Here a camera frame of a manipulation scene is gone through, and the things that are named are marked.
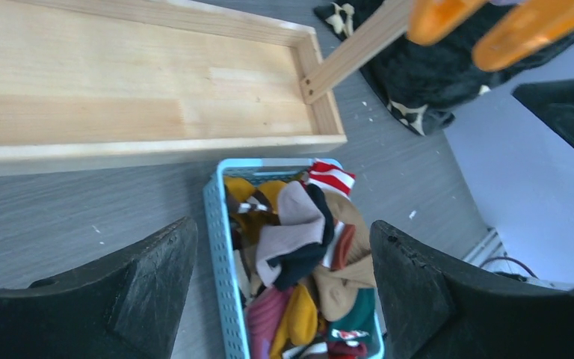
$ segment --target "white wall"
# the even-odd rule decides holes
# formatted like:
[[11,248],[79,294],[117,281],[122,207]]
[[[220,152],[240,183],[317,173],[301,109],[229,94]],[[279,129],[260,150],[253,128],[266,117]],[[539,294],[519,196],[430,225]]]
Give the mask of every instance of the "white wall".
[[543,279],[574,283],[574,149],[511,96],[574,79],[574,45],[455,112],[445,131],[486,223]]

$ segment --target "wooden stick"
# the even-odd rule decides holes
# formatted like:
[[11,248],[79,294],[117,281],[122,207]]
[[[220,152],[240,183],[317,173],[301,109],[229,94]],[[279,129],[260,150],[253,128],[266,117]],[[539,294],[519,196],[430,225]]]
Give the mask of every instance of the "wooden stick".
[[373,58],[408,26],[412,0],[385,0],[346,41],[300,83],[305,102],[313,103]]

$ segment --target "pile of socks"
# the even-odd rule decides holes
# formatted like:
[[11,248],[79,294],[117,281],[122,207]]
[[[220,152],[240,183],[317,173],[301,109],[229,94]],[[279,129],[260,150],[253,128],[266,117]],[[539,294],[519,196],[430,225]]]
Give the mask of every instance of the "pile of socks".
[[252,359],[365,357],[375,278],[355,175],[316,160],[291,182],[223,181]]

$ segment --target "light wood panel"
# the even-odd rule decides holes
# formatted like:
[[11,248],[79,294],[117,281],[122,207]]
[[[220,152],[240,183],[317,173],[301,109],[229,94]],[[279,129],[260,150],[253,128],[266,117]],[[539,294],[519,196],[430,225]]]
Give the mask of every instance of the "light wood panel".
[[315,33],[309,26],[188,0],[13,1],[284,46]]
[[0,146],[316,135],[286,46],[0,1]]
[[[284,156],[346,142],[333,95],[303,101],[296,46],[311,32],[291,29],[299,40],[291,47],[90,14],[115,1],[78,2],[90,13],[38,5],[76,2],[0,0],[0,175]],[[172,6],[121,3],[140,16]],[[206,11],[189,4],[190,14]],[[278,34],[286,28],[263,21]]]
[[347,40],[300,83],[306,103],[314,103],[407,29],[411,0],[386,0]]
[[[322,53],[318,38],[315,35],[309,35],[302,39],[296,50],[303,73],[310,73],[322,63]],[[345,133],[333,89],[329,89],[323,96],[314,101],[311,104],[311,109],[316,119],[315,124],[318,133],[322,135]]]

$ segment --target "red and white striped sock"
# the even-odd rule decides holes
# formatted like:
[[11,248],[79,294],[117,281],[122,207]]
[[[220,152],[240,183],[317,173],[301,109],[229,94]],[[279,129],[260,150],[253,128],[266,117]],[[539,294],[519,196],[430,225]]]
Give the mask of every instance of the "red and white striped sock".
[[302,180],[305,185],[313,184],[320,189],[334,191],[348,198],[355,183],[355,174],[316,159],[303,175]]

